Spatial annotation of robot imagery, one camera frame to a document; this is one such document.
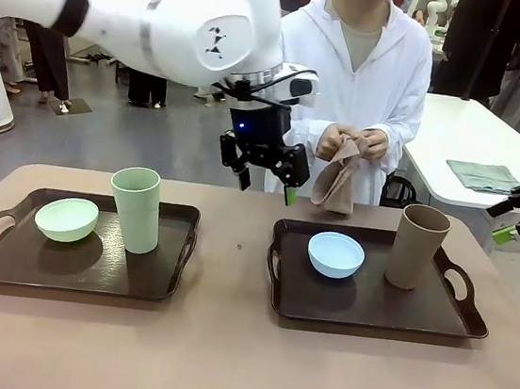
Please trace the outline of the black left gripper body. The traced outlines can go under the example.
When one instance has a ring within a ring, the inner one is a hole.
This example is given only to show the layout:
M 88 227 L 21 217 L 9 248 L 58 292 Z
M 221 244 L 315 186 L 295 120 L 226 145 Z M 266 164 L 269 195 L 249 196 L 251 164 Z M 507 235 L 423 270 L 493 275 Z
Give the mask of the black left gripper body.
M 310 178 L 307 152 L 301 143 L 287 145 L 288 107 L 268 105 L 255 110 L 232 109 L 233 127 L 219 136 L 222 165 L 236 173 L 246 164 L 269 170 L 284 186 L 301 187 Z

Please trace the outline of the person's right hand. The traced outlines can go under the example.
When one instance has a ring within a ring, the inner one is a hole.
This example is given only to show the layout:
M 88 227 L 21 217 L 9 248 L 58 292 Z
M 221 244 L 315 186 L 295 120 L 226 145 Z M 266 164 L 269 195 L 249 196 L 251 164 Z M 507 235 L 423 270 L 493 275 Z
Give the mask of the person's right hand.
M 316 157 L 331 161 L 345 142 L 345 137 L 354 138 L 358 135 L 354 127 L 342 123 L 328 125 L 320 136 L 316 147 Z

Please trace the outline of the person's left hand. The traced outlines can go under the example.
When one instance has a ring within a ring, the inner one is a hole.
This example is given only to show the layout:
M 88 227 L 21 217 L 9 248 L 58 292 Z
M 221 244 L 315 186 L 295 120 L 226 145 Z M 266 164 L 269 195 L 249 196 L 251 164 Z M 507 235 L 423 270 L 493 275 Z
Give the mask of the person's left hand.
M 388 136 L 380 129 L 366 129 L 356 138 L 361 158 L 364 160 L 381 160 L 388 150 Z

